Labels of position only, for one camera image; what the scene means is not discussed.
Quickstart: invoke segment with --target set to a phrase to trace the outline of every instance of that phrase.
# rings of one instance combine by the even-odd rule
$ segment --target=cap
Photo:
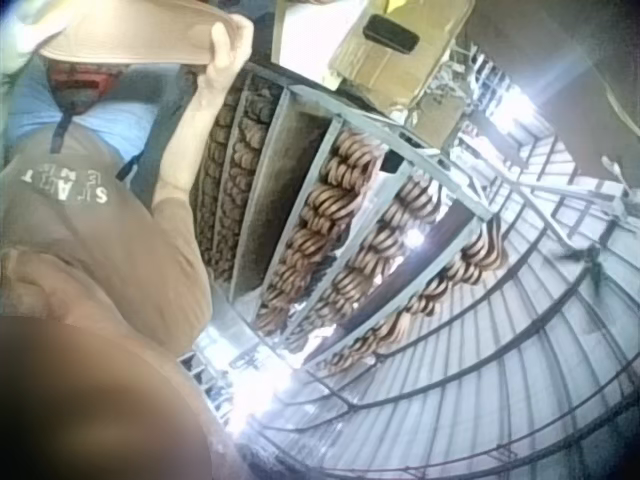
[[[236,37],[227,14],[196,0],[62,0],[55,8],[73,8],[73,18],[40,53],[66,62],[206,65],[216,22],[232,44]]]

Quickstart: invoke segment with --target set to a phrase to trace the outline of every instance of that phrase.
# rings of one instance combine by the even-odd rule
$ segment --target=light
[[[305,358],[316,349],[324,338],[333,335],[336,326],[319,328],[309,335],[304,350],[298,354],[283,353],[289,365],[300,368]],[[250,416],[259,416],[266,412],[276,393],[285,390],[291,384],[293,371],[279,358],[273,356],[265,361],[259,370],[231,372],[233,381],[233,407],[229,415],[227,431],[237,436],[244,430]]]
[[[419,248],[423,243],[424,235],[416,228],[412,228],[404,236],[404,244],[412,250]]]
[[[404,257],[396,257],[393,259],[393,263],[391,264],[391,269],[390,269],[390,273],[393,273],[396,271],[396,268],[398,268],[400,265],[402,265],[402,262],[404,262]]]
[[[533,119],[535,107],[531,100],[520,91],[513,88],[505,93],[498,108],[491,115],[491,120],[505,135],[515,126],[515,120],[530,122]]]
[[[304,360],[309,356],[309,354],[313,352],[318,345],[320,345],[322,340],[333,335],[333,332],[335,332],[335,330],[335,325],[331,325],[330,327],[318,328],[317,330],[314,330],[309,334],[309,340],[307,340],[307,344],[305,345],[302,352],[296,354],[284,352],[284,357],[289,362],[289,365],[295,368],[302,367]]]
[[[233,407],[227,431],[239,435],[252,415],[261,415],[271,406],[277,392],[291,383],[291,369],[277,358],[265,361],[260,371],[244,370],[233,375]]]

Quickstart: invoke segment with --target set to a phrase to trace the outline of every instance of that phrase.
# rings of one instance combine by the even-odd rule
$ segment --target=t-shirt
[[[188,202],[170,198],[147,211],[116,180],[114,149],[72,124],[52,154],[54,130],[25,138],[0,174],[0,249],[54,255],[88,275],[137,331],[176,355],[187,351],[211,317]]]

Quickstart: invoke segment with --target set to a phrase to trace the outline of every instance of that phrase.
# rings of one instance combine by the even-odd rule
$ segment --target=box
[[[372,2],[334,54],[330,67],[348,79],[381,112],[416,104],[446,51],[469,17],[475,0],[409,0],[385,13],[386,2]],[[418,34],[410,54],[365,39],[369,17],[381,14]]]

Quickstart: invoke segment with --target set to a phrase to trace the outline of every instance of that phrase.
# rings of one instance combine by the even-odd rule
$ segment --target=man
[[[11,152],[0,174],[0,415],[7,421],[0,432],[10,440],[3,454],[22,469],[16,478],[210,479],[212,468],[213,478],[245,478],[175,358],[211,317],[189,192],[217,113],[251,54],[253,26],[235,16],[228,32],[213,25],[220,14],[187,0],[84,3],[97,18],[100,9],[123,9],[119,18],[145,25],[159,43],[168,34],[151,27],[168,25],[167,14],[176,23],[181,14],[211,20],[214,53],[164,152],[149,212],[116,174],[142,149],[157,104],[116,87],[79,118],[55,110],[41,59],[25,65],[65,27],[65,34],[76,29],[74,41],[82,36],[77,12],[43,15],[46,4],[17,2],[0,32],[2,128],[8,118]],[[141,6],[149,16],[130,18]],[[186,41],[169,40],[172,47]],[[135,90],[135,80],[170,69],[132,67],[120,82]],[[157,102],[166,78],[137,85],[139,93],[154,92]],[[202,463],[202,429],[212,464]]]

